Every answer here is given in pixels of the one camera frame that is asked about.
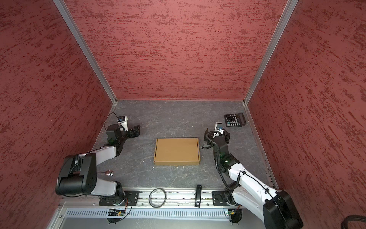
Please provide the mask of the brown cardboard box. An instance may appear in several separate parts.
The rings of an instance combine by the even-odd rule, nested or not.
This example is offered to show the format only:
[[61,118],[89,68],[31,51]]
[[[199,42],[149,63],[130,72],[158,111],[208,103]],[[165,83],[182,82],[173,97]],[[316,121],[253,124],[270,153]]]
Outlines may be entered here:
[[156,166],[198,166],[199,148],[199,138],[158,138],[153,161]]

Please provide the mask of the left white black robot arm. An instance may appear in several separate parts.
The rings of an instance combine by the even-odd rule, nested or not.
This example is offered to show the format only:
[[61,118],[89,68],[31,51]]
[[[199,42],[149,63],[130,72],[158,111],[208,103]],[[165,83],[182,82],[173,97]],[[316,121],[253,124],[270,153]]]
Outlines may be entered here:
[[126,140],[138,137],[140,129],[140,125],[128,130],[119,124],[110,125],[106,130],[106,145],[85,154],[67,156],[57,178],[56,194],[65,197],[99,196],[115,206],[125,203],[121,183],[98,178],[97,166],[118,157]]

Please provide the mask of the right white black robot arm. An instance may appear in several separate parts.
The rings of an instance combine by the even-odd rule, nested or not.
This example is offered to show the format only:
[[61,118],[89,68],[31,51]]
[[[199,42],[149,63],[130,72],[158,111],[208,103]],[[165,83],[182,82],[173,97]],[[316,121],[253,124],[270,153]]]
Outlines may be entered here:
[[232,154],[227,132],[205,131],[202,149],[212,149],[215,168],[234,202],[251,211],[267,229],[301,229],[304,223],[291,196],[269,187],[251,174]]

